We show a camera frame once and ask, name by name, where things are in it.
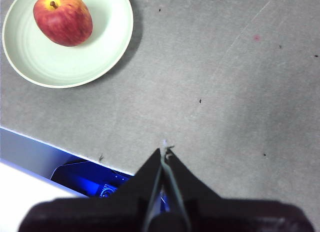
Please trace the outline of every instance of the white surface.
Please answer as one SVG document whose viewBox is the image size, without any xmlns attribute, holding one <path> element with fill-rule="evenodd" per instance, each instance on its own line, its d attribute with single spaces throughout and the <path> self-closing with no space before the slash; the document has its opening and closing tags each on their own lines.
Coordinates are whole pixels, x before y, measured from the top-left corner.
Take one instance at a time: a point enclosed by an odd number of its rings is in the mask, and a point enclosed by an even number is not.
<svg viewBox="0 0 320 232">
<path fill-rule="evenodd" d="M 76 193 L 56 187 L 0 162 L 0 232 L 16 232 L 37 203 Z"/>
<path fill-rule="evenodd" d="M 133 30 L 129 0 L 83 0 L 92 35 L 75 47 L 50 41 L 33 17 L 37 0 L 15 0 L 4 21 L 2 42 L 12 67 L 35 84 L 66 88 L 88 83 L 112 68 L 125 52 Z"/>
</svg>

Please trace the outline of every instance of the blue object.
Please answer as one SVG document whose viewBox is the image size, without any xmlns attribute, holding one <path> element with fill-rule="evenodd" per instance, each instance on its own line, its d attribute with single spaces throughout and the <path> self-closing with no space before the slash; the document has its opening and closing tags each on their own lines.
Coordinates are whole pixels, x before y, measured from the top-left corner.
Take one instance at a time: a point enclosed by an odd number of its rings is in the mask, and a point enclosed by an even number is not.
<svg viewBox="0 0 320 232">
<path fill-rule="evenodd" d="M 51 180 L 89 197 L 109 197 L 130 178 L 99 164 L 80 161 L 59 166 Z"/>
</svg>

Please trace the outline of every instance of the red spot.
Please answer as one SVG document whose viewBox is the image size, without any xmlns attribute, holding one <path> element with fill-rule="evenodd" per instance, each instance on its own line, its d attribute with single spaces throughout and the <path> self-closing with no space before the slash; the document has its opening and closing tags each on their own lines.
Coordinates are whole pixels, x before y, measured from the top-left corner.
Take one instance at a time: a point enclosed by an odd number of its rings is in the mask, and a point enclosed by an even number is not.
<svg viewBox="0 0 320 232">
<path fill-rule="evenodd" d="M 256 34 L 256 35 L 253 36 L 253 39 L 254 39 L 256 42 L 260 42 L 261 37 L 260 37 L 259 34 Z"/>
</svg>

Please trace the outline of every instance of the black object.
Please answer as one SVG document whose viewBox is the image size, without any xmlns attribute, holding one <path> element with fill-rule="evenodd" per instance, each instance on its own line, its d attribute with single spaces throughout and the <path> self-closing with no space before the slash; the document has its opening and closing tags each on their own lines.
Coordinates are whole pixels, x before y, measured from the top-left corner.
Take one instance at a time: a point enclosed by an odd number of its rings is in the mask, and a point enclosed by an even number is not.
<svg viewBox="0 0 320 232">
<path fill-rule="evenodd" d="M 163 188 L 170 209 L 157 214 L 154 205 Z M 157 149 L 110 198 L 40 203 L 29 211 L 19 231 L 314 232 L 314 229 L 296 206 L 221 198 L 170 149 L 165 156 Z"/>
</svg>

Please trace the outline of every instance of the debris speck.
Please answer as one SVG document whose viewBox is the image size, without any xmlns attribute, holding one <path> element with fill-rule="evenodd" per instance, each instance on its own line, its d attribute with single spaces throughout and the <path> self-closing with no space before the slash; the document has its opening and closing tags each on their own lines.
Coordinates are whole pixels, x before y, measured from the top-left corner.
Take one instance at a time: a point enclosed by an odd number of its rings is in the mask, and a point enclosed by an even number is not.
<svg viewBox="0 0 320 232">
<path fill-rule="evenodd" d="M 104 156 L 103 154 L 100 155 L 100 158 L 99 158 L 99 162 L 101 162 L 101 160 L 103 160 Z"/>
<path fill-rule="evenodd" d="M 254 39 L 256 42 L 260 42 L 261 36 L 260 36 L 259 34 L 256 34 L 256 35 L 254 35 L 253 39 Z"/>
</svg>

